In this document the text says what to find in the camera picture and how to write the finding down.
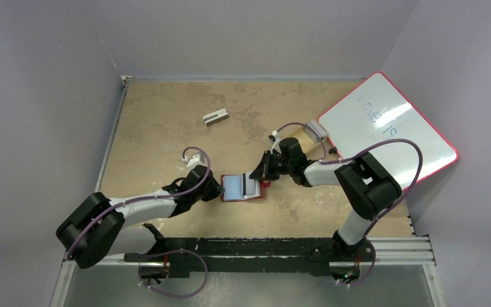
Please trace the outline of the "red card holder wallet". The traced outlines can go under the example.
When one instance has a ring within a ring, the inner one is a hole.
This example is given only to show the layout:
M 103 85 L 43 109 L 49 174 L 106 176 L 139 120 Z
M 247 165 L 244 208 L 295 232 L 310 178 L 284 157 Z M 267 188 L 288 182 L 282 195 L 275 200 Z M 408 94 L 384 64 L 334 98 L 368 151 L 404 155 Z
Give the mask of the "red card holder wallet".
M 270 186 L 270 182 L 251 179 L 249 178 L 251 173 L 252 171 L 238 175 L 221 175 L 223 188 L 221 201 L 235 202 L 264 198 L 265 190 Z

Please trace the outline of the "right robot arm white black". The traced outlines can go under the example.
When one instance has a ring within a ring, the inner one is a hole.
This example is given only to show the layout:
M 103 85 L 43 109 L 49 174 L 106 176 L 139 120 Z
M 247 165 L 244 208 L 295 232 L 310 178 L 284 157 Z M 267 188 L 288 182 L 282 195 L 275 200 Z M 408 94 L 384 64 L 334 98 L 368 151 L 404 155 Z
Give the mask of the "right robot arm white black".
M 343 189 L 352 211 L 333 236 L 333 251 L 341 260 L 357 254 L 374 219 L 402 196 L 399 183 L 369 152 L 349 162 L 323 164 L 308 159 L 296 138 L 283 139 L 278 151 L 264 151 L 249 178 L 268 182 L 281 175 L 303 187 L 338 185 Z

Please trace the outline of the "white credit card black stripe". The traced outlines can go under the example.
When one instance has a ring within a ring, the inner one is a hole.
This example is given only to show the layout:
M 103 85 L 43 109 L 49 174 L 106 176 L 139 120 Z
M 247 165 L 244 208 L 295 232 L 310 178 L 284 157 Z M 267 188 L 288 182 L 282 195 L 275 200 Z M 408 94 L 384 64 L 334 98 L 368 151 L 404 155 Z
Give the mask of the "white credit card black stripe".
M 242 174 L 242 196 L 244 199 L 257 198 L 261 196 L 261 182 L 250 178 L 252 171 Z

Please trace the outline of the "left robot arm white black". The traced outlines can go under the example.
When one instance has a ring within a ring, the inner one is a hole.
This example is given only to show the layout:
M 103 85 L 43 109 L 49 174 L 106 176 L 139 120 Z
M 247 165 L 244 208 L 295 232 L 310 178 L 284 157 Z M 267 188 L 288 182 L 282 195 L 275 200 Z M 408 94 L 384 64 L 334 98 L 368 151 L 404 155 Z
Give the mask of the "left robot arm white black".
M 151 219 L 175 217 L 199 202 L 224 191 L 206 166 L 196 166 L 152 193 L 129 198 L 90 194 L 57 228 L 56 237 L 66 249 L 65 258 L 81 269 L 92 267 L 110 251 L 126 227 Z

